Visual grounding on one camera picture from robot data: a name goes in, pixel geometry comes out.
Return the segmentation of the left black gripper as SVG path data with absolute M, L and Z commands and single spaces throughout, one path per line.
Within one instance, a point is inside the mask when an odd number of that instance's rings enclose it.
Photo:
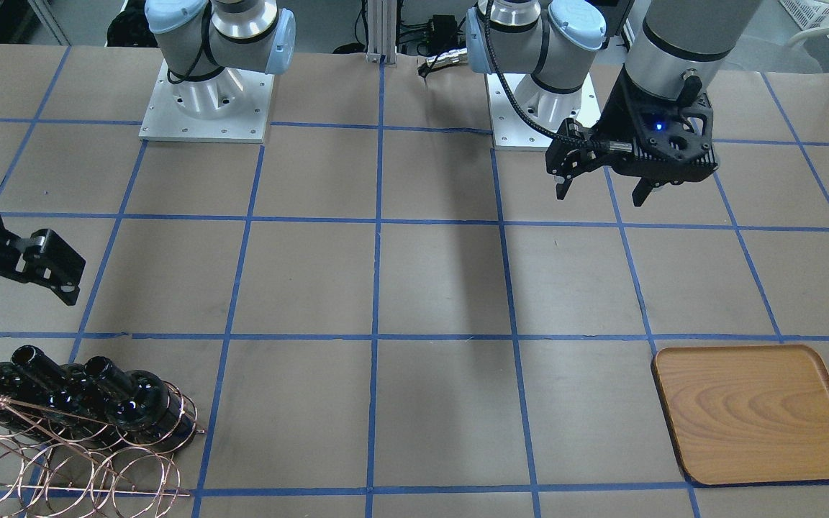
M 611 162 L 616 173 L 641 177 L 632 190 L 633 206 L 642 207 L 652 191 L 673 181 L 707 179 L 718 168 L 712 147 L 713 109 L 701 76 L 685 72 L 675 99 L 662 99 L 639 88 L 622 70 L 594 127 L 566 119 L 557 135 L 572 139 L 609 139 L 633 144 L 631 154 Z M 545 152 L 546 173 L 556 181 L 556 198 L 564 200 L 573 177 L 590 171 L 596 158 L 591 150 L 553 139 Z

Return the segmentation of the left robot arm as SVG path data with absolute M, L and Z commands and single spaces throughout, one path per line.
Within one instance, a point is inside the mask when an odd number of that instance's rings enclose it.
M 465 16 L 470 68 L 494 75 L 526 127 L 550 139 L 546 170 L 556 196 L 609 167 L 638 180 L 635 206 L 665 184 L 716 173 L 707 87 L 734 49 L 757 1 L 652 1 L 598 121 L 573 110 L 611 32 L 586 1 L 478 1 Z

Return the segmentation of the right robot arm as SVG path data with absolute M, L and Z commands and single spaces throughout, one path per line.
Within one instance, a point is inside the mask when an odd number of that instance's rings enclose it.
M 163 69 L 142 118 L 144 141 L 259 141 L 270 99 L 250 75 L 272 82 L 289 69 L 296 20 L 274 1 L 148 1 L 148 30 Z M 21 238 L 0 214 L 0 278 L 48 288 L 63 303 L 78 301 L 86 260 L 57 232 Z

